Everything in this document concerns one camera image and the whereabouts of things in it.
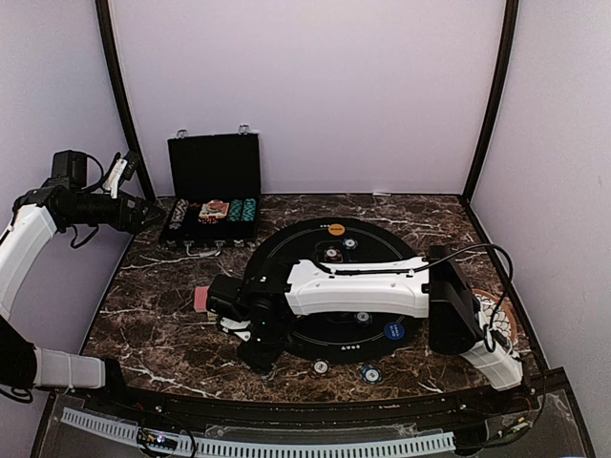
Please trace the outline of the red playing card deck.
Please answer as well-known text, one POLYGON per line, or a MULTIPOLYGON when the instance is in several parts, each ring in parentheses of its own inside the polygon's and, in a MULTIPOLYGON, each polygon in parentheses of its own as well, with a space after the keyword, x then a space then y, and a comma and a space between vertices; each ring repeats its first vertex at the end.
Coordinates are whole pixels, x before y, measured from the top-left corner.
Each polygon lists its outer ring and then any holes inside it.
POLYGON ((196 313, 207 311, 208 286, 199 286, 195 289, 193 308, 196 313))

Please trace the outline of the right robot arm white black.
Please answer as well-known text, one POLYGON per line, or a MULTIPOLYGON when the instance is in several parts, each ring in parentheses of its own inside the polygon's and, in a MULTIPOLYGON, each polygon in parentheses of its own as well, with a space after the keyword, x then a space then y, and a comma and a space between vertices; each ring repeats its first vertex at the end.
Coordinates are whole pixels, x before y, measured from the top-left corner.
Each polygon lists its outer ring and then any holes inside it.
POLYGON ((433 352, 463 358, 490 383, 493 412, 524 397, 516 351, 442 247, 383 262, 271 259, 242 284, 238 303, 250 334, 238 355, 260 373, 285 353, 338 364, 386 356, 427 322, 433 352))

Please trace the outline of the blue green chip stack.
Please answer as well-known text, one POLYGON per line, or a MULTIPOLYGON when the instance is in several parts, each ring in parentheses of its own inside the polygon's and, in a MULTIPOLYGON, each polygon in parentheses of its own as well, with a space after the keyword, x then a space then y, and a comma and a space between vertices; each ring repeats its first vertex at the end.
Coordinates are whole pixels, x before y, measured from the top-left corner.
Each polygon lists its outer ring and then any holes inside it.
POLYGON ((383 381, 382 371, 371 364, 365 364, 359 369, 361 380, 367 385, 378 385, 383 381))

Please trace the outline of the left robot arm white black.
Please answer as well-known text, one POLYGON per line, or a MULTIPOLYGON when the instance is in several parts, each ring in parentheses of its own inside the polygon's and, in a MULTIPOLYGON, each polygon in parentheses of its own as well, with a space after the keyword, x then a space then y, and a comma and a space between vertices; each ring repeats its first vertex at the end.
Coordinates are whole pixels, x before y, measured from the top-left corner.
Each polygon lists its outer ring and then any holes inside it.
POLYGON ((10 323, 17 293, 56 234, 80 225, 97 232, 108 225, 137 235, 164 216, 154 203, 120 189, 138 168, 138 153, 117 154, 95 183, 88 181, 91 160, 91 155, 73 150, 54 154, 50 177, 13 204, 11 221, 1 236, 1 391, 22 400, 34 388, 97 390, 103 406, 115 416, 125 416, 134 409, 135 396, 123 386, 117 361, 42 348, 10 323))

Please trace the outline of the blue small blind button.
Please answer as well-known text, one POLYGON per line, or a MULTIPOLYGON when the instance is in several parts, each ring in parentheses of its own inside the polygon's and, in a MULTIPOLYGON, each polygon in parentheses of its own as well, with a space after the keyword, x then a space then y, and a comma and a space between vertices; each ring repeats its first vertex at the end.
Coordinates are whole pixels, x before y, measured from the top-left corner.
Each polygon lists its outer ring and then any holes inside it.
POLYGON ((389 322, 384 327, 384 335, 393 342, 399 342, 406 337, 406 329, 399 322, 389 322))

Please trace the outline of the orange big blind button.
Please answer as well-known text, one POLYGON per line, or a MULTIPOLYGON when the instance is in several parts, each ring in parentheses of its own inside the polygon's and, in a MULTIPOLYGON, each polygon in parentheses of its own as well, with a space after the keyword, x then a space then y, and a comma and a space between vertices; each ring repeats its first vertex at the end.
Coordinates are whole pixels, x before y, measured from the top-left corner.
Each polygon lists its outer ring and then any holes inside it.
POLYGON ((340 223, 330 224, 327 230, 334 237, 342 236, 346 232, 345 226, 340 223))

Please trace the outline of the red white chip stack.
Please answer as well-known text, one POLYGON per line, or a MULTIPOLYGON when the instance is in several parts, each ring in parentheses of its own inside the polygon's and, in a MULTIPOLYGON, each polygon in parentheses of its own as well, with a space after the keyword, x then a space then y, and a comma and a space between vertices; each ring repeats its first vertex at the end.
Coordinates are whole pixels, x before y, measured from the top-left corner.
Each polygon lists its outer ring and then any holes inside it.
POLYGON ((312 368, 316 374, 322 375, 328 372, 329 364, 325 360, 317 360, 314 362, 312 368))

